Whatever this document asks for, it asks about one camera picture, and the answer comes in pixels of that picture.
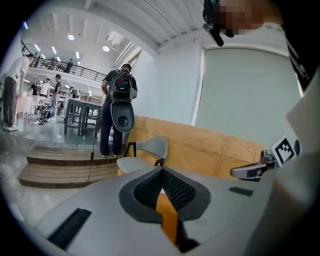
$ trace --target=jeans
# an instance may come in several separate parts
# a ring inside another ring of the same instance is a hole
[[[17,83],[10,76],[4,80],[3,88],[3,121],[8,127],[14,125],[16,110]]]
[[[101,140],[100,140],[100,153],[103,156],[109,154],[109,135],[113,125],[111,116],[111,103],[112,100],[108,100],[103,105],[102,122],[101,122]],[[113,145],[112,151],[115,155],[120,155],[122,146],[122,132],[113,126]]]
[[[51,110],[52,110],[52,117],[57,117],[57,106],[59,101],[59,95],[57,93],[54,93],[52,95],[52,102],[51,102]]]

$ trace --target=dark pants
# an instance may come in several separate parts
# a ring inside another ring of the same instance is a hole
[[[111,117],[111,103],[112,100],[108,100],[104,103],[102,122],[101,122],[101,141],[100,141],[100,153],[104,156],[109,154],[109,135],[113,125]],[[122,146],[122,132],[113,126],[113,145],[112,151],[115,155],[120,155]]]
[[[3,89],[3,121],[8,127],[14,124],[16,110],[17,83],[10,76],[4,80]]]

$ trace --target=railing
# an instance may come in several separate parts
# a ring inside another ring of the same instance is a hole
[[[26,47],[26,45],[22,41],[21,41],[21,52],[23,56],[31,54],[31,51],[29,51],[29,49]]]
[[[31,53],[22,41],[21,49],[23,56],[26,56]],[[34,61],[31,63],[30,67],[65,72],[75,76],[97,81],[99,83],[102,83],[106,77],[105,74],[99,73],[97,71],[82,66],[74,65],[71,62],[67,63],[63,61],[57,61],[54,59],[44,59],[40,57],[34,58]]]

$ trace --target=black pad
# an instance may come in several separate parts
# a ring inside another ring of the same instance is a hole
[[[130,102],[114,101],[111,103],[111,116],[114,126],[123,133],[130,132],[135,126],[134,109]]]
[[[139,222],[162,223],[162,215],[156,212],[162,188],[181,222],[198,219],[211,200],[209,190],[202,184],[168,167],[157,167],[125,184],[119,202]]]

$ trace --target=mesh cover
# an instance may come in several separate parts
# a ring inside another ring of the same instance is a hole
[[[155,210],[162,188],[176,211],[190,203],[196,195],[193,187],[162,169],[137,185],[134,189],[134,196],[141,204]]]

